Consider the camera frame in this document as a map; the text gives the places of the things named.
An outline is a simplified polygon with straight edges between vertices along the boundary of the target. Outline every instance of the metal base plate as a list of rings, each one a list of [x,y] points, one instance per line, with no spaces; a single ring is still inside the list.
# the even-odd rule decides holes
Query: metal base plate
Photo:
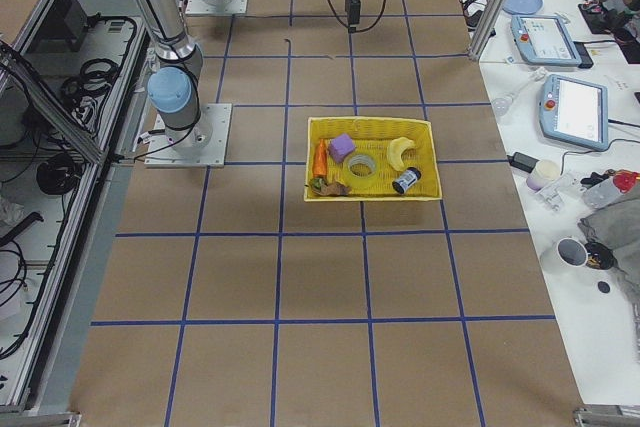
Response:
[[[233,0],[225,6],[207,4],[204,0],[189,0],[185,14],[189,17],[244,15],[249,0]]]
[[[229,127],[231,126],[231,108],[231,104],[205,104],[202,106],[202,118],[213,125],[213,134],[207,145],[195,151],[193,156],[185,157],[183,153],[168,148],[145,157],[144,163],[147,167],[224,167]],[[156,117],[153,128],[164,129],[164,122],[159,115]],[[152,137],[149,143],[149,152],[168,145],[165,135]]]

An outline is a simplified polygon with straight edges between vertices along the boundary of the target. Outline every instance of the yellow basket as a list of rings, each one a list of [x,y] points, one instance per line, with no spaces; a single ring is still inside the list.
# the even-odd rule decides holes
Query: yellow basket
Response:
[[[388,200],[438,200],[442,198],[440,176],[436,166],[436,154],[431,136],[431,123],[424,120],[392,117],[310,117],[307,172],[304,189],[305,202],[349,202]],[[313,159],[320,139],[329,141],[347,134],[356,145],[356,153],[372,157],[377,164],[376,179],[366,188],[352,188],[348,196],[322,197],[309,187],[313,178]],[[387,162],[387,146],[398,137],[407,137],[416,143],[416,148],[407,150],[402,156],[406,167],[417,168],[422,177],[406,194],[400,195],[391,185],[400,172]],[[344,179],[343,164],[336,164],[327,154],[327,181],[348,185]]]

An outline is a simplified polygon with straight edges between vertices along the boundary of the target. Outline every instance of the brown paper floor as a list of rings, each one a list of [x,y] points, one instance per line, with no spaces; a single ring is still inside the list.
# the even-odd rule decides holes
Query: brown paper floor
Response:
[[[325,0],[190,27],[201,98],[234,104],[228,165],[135,167],[72,398],[86,425],[573,425],[457,0],[389,0],[352,36]],[[430,120],[443,201],[305,204],[307,118],[339,115]]]

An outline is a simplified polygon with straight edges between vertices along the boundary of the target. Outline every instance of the blue joint cap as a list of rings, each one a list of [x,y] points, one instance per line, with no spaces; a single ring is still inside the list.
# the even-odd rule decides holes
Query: blue joint cap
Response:
[[[191,79],[176,67],[163,67],[149,77],[147,91],[160,112],[180,112],[191,99]]]

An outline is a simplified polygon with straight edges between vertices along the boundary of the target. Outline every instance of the purple sponge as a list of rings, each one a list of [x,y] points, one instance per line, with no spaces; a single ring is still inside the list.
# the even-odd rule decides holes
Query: purple sponge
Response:
[[[351,152],[356,150],[356,144],[347,134],[341,134],[329,143],[329,155],[339,164]]]

